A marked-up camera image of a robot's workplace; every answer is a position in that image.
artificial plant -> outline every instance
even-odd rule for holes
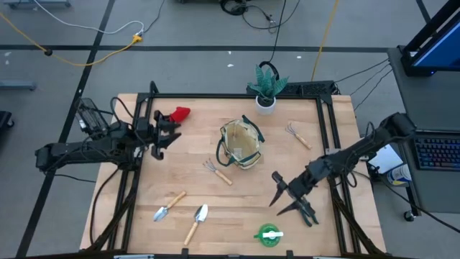
[[[272,76],[272,72],[269,68],[264,74],[258,65],[256,65],[256,77],[257,85],[248,83],[248,86],[250,89],[257,92],[259,103],[262,106],[272,105],[274,97],[286,87],[289,79],[289,77],[287,77],[276,80],[276,75]]]

concrete floor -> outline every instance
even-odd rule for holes
[[[183,51],[129,51],[109,58],[91,69],[83,95],[101,109],[119,93],[146,91],[154,80],[161,92],[242,93],[254,79],[254,66],[270,57],[265,51],[197,51],[193,46],[270,46],[275,35],[248,27],[241,17],[223,13],[217,0],[189,0],[179,4],[166,0],[158,22],[144,36],[144,46],[183,46]],[[423,0],[432,16],[446,0]],[[98,27],[109,0],[72,1],[70,9],[51,11],[66,22]],[[107,29],[113,30],[131,19],[146,25],[155,18],[160,0],[117,0]],[[281,0],[254,0],[267,13],[279,19]],[[333,0],[301,0],[292,19],[280,31],[279,46],[318,47],[334,5]],[[285,13],[295,6],[288,0]],[[44,45],[92,45],[93,31],[65,27],[38,10],[10,10],[0,6],[18,28]],[[255,10],[247,19],[260,26],[265,20]],[[407,43],[424,25],[416,0],[346,0],[339,4],[333,21],[328,47],[357,47],[348,51],[325,52],[317,67],[315,80],[339,80],[387,58],[385,53],[365,53],[359,47],[394,47]],[[104,35],[101,46],[125,45],[138,30],[137,25],[117,35]],[[0,21],[0,78],[28,79],[38,83],[36,91],[0,92],[0,110],[11,111],[14,129],[1,141],[0,155],[0,258],[13,257],[29,220],[43,175],[35,168],[34,151],[56,142],[81,81],[83,68],[72,67],[41,51],[13,50],[5,45],[29,43]],[[59,50],[58,55],[84,63],[88,50]],[[109,51],[100,50],[96,59]],[[316,52],[275,53],[273,63],[282,76],[291,81],[309,81]],[[339,83],[342,94],[350,94],[378,68]],[[376,76],[353,95],[356,106],[380,77]],[[368,121],[378,124],[393,112],[403,112],[403,103],[392,73],[386,77],[366,102],[356,111],[360,132]],[[68,141],[80,141],[83,134],[74,123]],[[60,173],[96,179],[98,165],[66,166]],[[74,252],[80,245],[93,184],[56,178],[35,232],[28,255]],[[383,186],[374,190],[379,219],[387,250],[399,256],[414,258],[456,258],[460,237],[428,217],[407,223],[402,213],[408,205]],[[460,227],[460,216],[437,214]]]

white cable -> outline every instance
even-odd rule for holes
[[[71,27],[78,27],[78,28],[83,28],[83,29],[92,29],[92,30],[95,30],[97,32],[102,32],[102,33],[105,33],[105,34],[109,34],[109,35],[112,35],[112,34],[115,34],[119,31],[121,31],[122,29],[124,29],[126,26],[130,25],[130,24],[133,24],[133,23],[138,23],[138,24],[141,24],[142,25],[142,28],[141,30],[137,33],[137,35],[142,35],[142,33],[144,33],[144,24],[140,21],[131,21],[131,22],[128,22],[127,24],[123,25],[122,27],[120,27],[118,30],[114,31],[114,32],[104,32],[103,30],[100,30],[98,28],[95,28],[95,27],[87,27],[87,26],[83,26],[83,25],[78,25],[78,24],[70,24],[68,22],[64,22],[63,20],[57,18],[54,14],[50,13],[48,10],[46,10],[37,0],[34,0],[34,2],[43,10],[45,11],[47,14],[49,14],[52,18],[56,19],[57,21],[59,21],[60,23],[62,24],[65,24],[65,25],[68,25],[68,26],[71,26]]]

yellow cable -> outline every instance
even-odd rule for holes
[[[47,49],[45,49],[44,47],[42,47],[40,44],[36,43],[33,39],[29,38],[29,36],[27,36],[25,33],[23,33],[20,29],[18,29],[8,18],[6,18],[3,13],[0,12],[0,17],[3,18],[8,24],[9,26],[11,26],[11,28],[13,28],[17,33],[19,33],[20,35],[22,35],[24,38],[26,38],[27,40],[29,40],[33,45],[35,45],[36,47],[38,47],[40,50],[42,50],[43,52],[47,52]],[[103,57],[102,59],[100,60],[97,60],[97,61],[94,61],[92,63],[88,63],[88,64],[79,64],[79,63],[74,63],[74,62],[71,62],[69,60],[66,60],[65,58],[62,58],[58,55],[55,55],[55,54],[52,54],[52,56],[54,58],[57,58],[58,60],[64,62],[64,63],[67,63],[67,64],[70,64],[70,65],[74,65],[74,66],[90,66],[90,65],[95,65],[97,63],[101,63],[101,62],[104,62],[107,58],[109,58],[110,56],[112,55],[115,55],[117,53],[120,53],[124,50],[127,50],[129,49],[132,45],[134,45],[135,43],[138,43],[138,42],[141,42],[142,41],[142,38],[139,36],[139,35],[134,35],[133,36],[133,40],[131,41],[131,43],[129,43],[129,45],[127,45],[126,47],[123,47],[122,49],[120,50],[117,50],[117,51],[113,51],[112,53],[109,53],[107,56]]]
[[[323,52],[323,46],[326,43],[326,38],[328,37],[329,28],[331,27],[332,20],[334,20],[334,16],[336,15],[338,5],[339,5],[339,0],[336,0],[336,2],[333,5],[331,16],[329,17],[328,25],[326,26],[326,31],[324,32],[323,41],[321,42],[321,45],[319,47],[318,56],[316,56],[315,65],[313,66],[313,73],[311,74],[312,81],[313,81],[313,78],[315,77],[316,66],[318,65],[319,57],[321,56],[321,53]]]

wooden tabletop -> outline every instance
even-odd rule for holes
[[[119,98],[131,111],[134,110],[136,94],[121,94]],[[276,192],[276,184],[271,178],[273,171],[278,171],[289,182],[303,172],[310,160],[323,155],[316,102],[277,100],[276,105],[272,115],[260,116],[255,111],[253,99],[155,99],[153,109],[159,109],[163,114],[173,112],[177,106],[190,107],[192,112],[178,129],[183,135],[165,150],[164,160],[155,160],[150,153],[144,155],[128,252],[180,253],[194,223],[193,215],[200,205],[207,204],[208,216],[205,222],[199,224],[188,245],[190,254],[285,255],[286,250],[293,250],[295,255],[340,255],[326,179],[306,196],[316,210],[320,224],[306,226],[296,211],[277,217],[276,213],[292,202],[287,194],[283,194],[274,206],[268,207]],[[359,139],[350,97],[333,96],[333,107],[341,145],[348,147]],[[323,108],[328,139],[333,147],[327,108]],[[120,119],[131,121],[120,105],[116,106],[116,113]],[[219,128],[233,119],[241,119],[243,114],[260,128],[266,139],[262,144],[260,161],[245,171],[235,165],[228,168],[220,166],[215,155],[221,138]],[[285,131],[291,122],[313,146],[311,150]],[[227,185],[203,167],[202,163],[209,158],[233,181],[233,185]],[[367,173],[363,163],[356,169]],[[101,165],[94,193],[114,170],[113,164]],[[101,234],[113,216],[120,178],[121,173],[118,173],[99,196],[94,237]],[[385,250],[370,182],[359,176],[357,180],[358,186],[350,189],[354,216],[375,245]],[[187,191],[187,196],[171,208],[161,222],[154,222],[155,212],[181,191]],[[82,248],[90,245],[91,209],[89,212]],[[348,234],[344,218],[343,222],[344,231]],[[264,247],[253,238],[266,223],[273,223],[284,232],[276,247]],[[124,220],[119,228],[116,247],[121,245]],[[346,238],[351,251],[349,235]]]

